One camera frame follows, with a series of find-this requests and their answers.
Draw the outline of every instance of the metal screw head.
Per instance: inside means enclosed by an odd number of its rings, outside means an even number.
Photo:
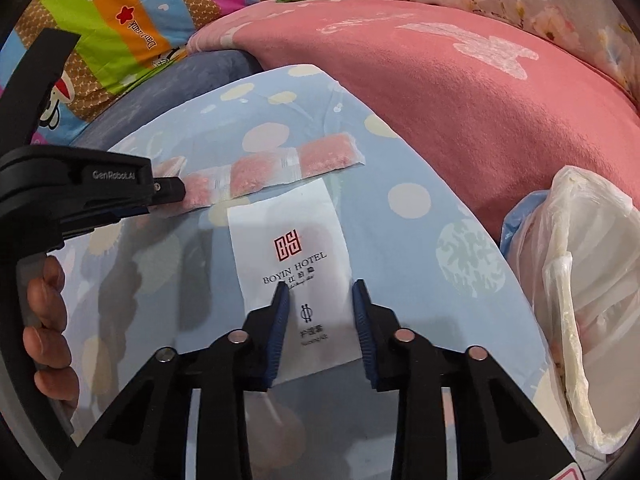
[[[244,343],[247,339],[249,339],[249,335],[244,330],[234,330],[233,332],[229,333],[227,338],[232,343],[238,344],[238,343]]]
[[[164,348],[161,348],[158,351],[156,351],[156,359],[158,359],[158,361],[160,361],[161,363],[168,363],[176,355],[177,355],[176,351],[169,346],[165,346]]]
[[[476,361],[484,361],[489,357],[488,352],[481,346],[472,346],[469,349],[469,357]]]
[[[415,339],[415,333],[408,328],[401,328],[396,330],[394,337],[398,339],[398,341],[402,341],[403,343],[410,343]]]

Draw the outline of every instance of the white sachet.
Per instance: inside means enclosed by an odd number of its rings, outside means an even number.
[[[276,383],[359,359],[349,253],[324,181],[227,215],[245,312],[270,304],[278,282],[290,289]]]

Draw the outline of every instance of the red star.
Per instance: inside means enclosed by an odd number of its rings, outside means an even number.
[[[116,19],[120,21],[121,25],[133,20],[133,10],[135,7],[122,6],[120,13],[116,14]]]

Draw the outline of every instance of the finger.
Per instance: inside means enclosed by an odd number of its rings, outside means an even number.
[[[29,326],[22,333],[22,341],[27,354],[41,365],[52,368],[71,365],[71,350],[60,332]]]
[[[65,415],[69,420],[74,416],[74,412],[78,407],[78,399],[76,400],[61,400],[60,404],[62,404],[63,409],[65,410]]]
[[[77,405],[80,396],[80,381],[73,368],[53,370],[47,368],[36,372],[36,386],[47,397]]]
[[[66,306],[60,293],[44,278],[34,278],[27,285],[31,310],[46,328],[62,332],[66,328]]]
[[[42,274],[44,281],[49,283],[49,285],[58,292],[62,292],[62,289],[65,288],[65,271],[55,256],[47,256],[47,259],[44,260],[44,270]]]

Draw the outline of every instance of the gray fabric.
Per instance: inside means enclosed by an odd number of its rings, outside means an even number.
[[[193,54],[116,101],[94,119],[72,145],[108,150],[172,108],[258,72],[262,72],[262,68],[256,59],[240,50]]]

